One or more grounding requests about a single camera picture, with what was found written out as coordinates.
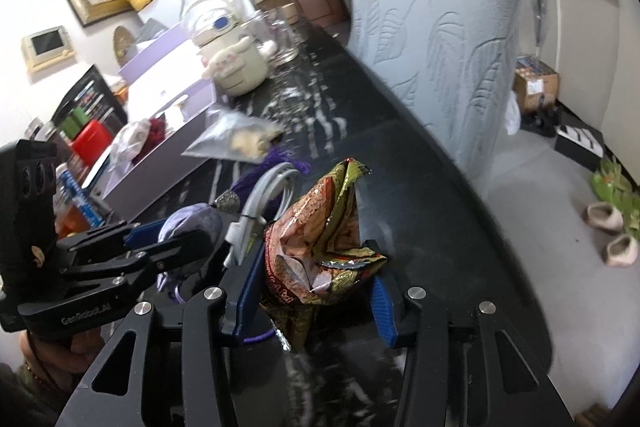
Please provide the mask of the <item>operator left hand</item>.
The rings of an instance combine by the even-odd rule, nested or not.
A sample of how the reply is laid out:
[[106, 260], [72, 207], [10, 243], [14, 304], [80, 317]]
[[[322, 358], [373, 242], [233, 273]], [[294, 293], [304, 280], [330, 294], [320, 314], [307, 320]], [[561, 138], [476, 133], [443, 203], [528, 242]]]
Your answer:
[[63, 391], [72, 391], [103, 348], [104, 339], [99, 329], [91, 329], [75, 335], [65, 348], [23, 331], [18, 343], [32, 373]]

